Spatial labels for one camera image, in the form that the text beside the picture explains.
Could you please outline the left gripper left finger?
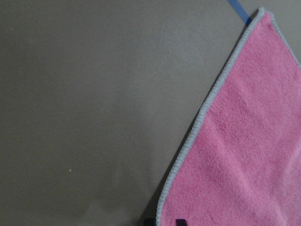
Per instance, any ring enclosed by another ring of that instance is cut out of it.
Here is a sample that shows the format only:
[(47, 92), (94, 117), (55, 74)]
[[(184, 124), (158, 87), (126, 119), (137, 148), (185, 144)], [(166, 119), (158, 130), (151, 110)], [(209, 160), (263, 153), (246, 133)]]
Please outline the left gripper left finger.
[(143, 220), (143, 226), (156, 226), (155, 218), (145, 218)]

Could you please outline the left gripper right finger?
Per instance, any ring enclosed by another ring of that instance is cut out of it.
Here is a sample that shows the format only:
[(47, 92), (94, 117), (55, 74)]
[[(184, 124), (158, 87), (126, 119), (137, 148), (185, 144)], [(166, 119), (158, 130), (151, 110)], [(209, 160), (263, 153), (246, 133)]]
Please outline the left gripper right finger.
[(175, 223), (176, 223), (176, 226), (186, 226), (186, 220), (185, 219), (176, 219)]

